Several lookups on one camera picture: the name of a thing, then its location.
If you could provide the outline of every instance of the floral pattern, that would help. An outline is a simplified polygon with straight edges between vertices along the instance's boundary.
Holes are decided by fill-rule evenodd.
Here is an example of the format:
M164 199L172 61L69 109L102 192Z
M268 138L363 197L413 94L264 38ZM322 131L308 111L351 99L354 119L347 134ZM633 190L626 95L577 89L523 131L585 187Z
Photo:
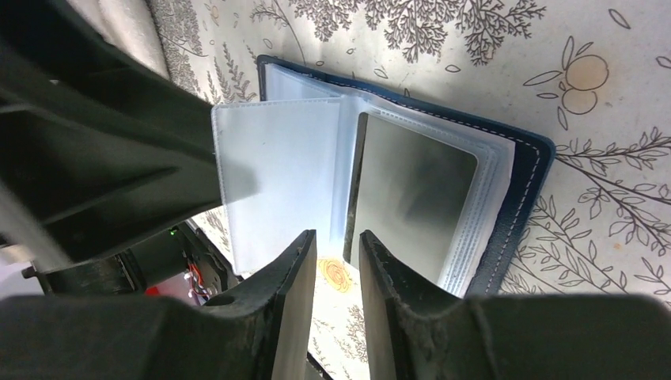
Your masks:
M171 79L258 100L256 55L376 82L553 139L504 294L642 293L671 307L671 3L148 0ZM222 209L195 218L229 255ZM309 350L367 378L357 272L320 259Z

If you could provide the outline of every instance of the floral tablecloth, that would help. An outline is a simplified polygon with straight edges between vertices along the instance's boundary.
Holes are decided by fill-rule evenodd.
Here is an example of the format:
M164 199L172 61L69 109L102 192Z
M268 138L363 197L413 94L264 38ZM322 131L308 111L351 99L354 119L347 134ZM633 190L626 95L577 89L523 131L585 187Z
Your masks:
M277 55L546 135L558 154L501 292L671 306L671 2L148 0L170 78L257 101ZM229 253L222 210L197 220ZM358 274L318 270L310 351L367 378Z

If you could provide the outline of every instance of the wallet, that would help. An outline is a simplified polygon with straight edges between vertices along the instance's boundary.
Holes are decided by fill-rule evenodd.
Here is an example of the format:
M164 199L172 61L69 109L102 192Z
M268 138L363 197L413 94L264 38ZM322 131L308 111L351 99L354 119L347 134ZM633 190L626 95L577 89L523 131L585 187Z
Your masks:
M358 266L373 231L456 296L498 290L555 154L545 137L260 55L259 103L213 108L234 271L303 230Z

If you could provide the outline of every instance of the black mechanical part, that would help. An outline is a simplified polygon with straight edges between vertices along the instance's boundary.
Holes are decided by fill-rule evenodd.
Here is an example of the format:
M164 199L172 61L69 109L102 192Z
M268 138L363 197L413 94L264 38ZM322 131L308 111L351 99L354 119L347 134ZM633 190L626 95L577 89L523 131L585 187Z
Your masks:
M0 181L70 259L40 270L221 204L211 105L107 44L67 0L0 2L0 56Z
M373 379L668 378L671 315L651 298L459 299L361 235Z
M26 268L23 276L36 276L45 294L121 295L143 292L184 272L190 260L203 274L210 295L238 285L231 264L193 228L194 223L182 222L114 256L46 273Z
M237 287L191 308L163 297L0 302L0 378L302 379L317 240L305 231Z

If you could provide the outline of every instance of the red object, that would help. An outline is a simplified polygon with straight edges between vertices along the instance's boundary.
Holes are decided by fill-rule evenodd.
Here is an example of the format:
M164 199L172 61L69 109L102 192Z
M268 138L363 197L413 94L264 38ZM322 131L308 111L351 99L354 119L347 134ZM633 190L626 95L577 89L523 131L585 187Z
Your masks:
M158 289L156 287L150 287L145 291L146 295L161 295L161 293L158 292Z

